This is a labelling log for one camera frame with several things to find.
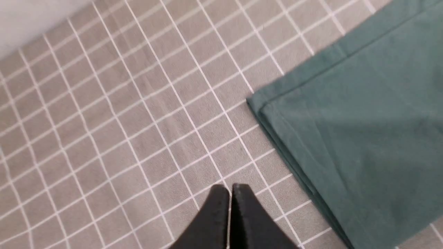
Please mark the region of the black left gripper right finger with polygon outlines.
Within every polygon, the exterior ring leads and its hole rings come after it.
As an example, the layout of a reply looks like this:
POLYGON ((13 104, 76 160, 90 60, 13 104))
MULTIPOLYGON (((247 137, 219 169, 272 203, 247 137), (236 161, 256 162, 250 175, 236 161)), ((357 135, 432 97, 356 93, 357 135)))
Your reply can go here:
POLYGON ((231 249, 297 249, 274 222, 247 184, 232 186, 229 230, 231 249))

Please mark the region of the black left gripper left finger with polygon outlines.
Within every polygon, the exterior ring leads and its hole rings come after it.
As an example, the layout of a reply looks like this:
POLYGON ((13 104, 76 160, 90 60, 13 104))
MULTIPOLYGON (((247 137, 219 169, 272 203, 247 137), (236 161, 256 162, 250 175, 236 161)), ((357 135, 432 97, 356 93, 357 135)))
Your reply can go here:
POLYGON ((223 185, 213 185, 209 194, 171 249, 225 249, 227 247, 230 195, 223 185))

